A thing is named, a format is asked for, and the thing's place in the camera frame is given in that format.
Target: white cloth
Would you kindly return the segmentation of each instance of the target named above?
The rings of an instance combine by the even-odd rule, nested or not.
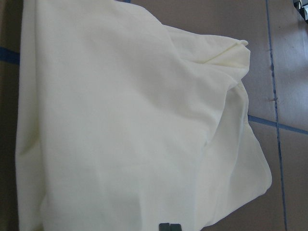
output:
[[[113,0],[24,1],[20,231],[199,231],[263,194],[246,44]]]

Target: brown tile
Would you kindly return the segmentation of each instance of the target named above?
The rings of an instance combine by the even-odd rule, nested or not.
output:
[[[250,123],[272,173],[272,186],[262,196],[202,231],[283,231],[283,207],[276,128]]]
[[[269,1],[279,122],[308,130],[308,24],[289,0]]]
[[[22,0],[0,1],[0,47],[20,51]]]
[[[250,71],[243,83],[249,97],[249,114],[275,121],[270,49],[265,1],[132,0],[163,24],[198,34],[244,39],[251,51]]]
[[[280,130],[288,231],[308,227],[308,135]]]
[[[19,66],[0,62],[0,230],[17,231],[15,137]]]

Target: black object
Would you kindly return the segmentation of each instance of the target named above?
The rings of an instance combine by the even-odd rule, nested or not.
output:
[[[182,227],[180,224],[161,223],[159,231],[182,231]]]
[[[303,17],[306,23],[308,23],[308,1],[307,0],[293,0],[294,7]]]

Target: blue grout line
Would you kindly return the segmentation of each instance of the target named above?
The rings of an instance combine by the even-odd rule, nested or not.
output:
[[[271,127],[277,127],[276,122],[273,122],[273,121],[270,121],[270,120],[267,120],[267,119],[262,119],[260,117],[256,117],[256,116],[252,116],[252,115],[248,115],[248,120],[251,121],[251,122],[264,124],[264,125],[268,125],[268,126],[271,126]],[[292,126],[287,126],[287,125],[284,125],[284,124],[278,124],[278,127],[281,128],[281,129],[284,129],[284,130],[293,131],[293,132],[308,135],[308,131],[298,129],[298,128],[294,128]]]
[[[279,134],[279,120],[278,120],[278,110],[277,110],[277,94],[276,94],[276,83],[275,83],[275,71],[274,71],[274,61],[272,53],[272,43],[271,43],[271,34],[270,34],[270,14],[269,14],[269,0],[265,0],[266,3],[266,15],[268,21],[268,36],[269,36],[269,54],[270,54],[270,63],[271,63],[271,76],[273,83],[273,93],[275,100],[275,116],[276,116],[276,130],[277,130],[277,144],[278,144],[278,154],[279,154],[279,165],[280,165],[280,175],[281,175],[281,190],[282,190],[282,205],[283,205],[283,218],[284,218],[284,229],[288,230],[287,226],[287,215],[286,215],[286,205],[285,205],[285,194],[284,194],[284,180],[283,180],[283,166],[282,166],[282,154],[281,154],[281,143],[280,143],[280,134]]]
[[[0,47],[0,61],[19,65],[20,54]]]

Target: tile floor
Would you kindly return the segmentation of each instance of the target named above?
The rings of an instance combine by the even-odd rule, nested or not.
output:
[[[265,195],[202,231],[308,230],[308,24],[292,0],[131,3],[145,7],[166,25],[249,42],[251,66],[243,79],[250,100],[249,120],[271,168],[273,183]],[[1,129],[11,126],[11,133],[16,125],[21,8],[21,0],[0,0],[0,122]],[[1,155],[1,169],[8,166],[1,175],[10,176],[14,134],[5,136],[8,142],[3,150],[10,156]],[[5,188],[0,196],[7,202],[1,205],[0,230],[15,231],[15,186],[2,176]]]

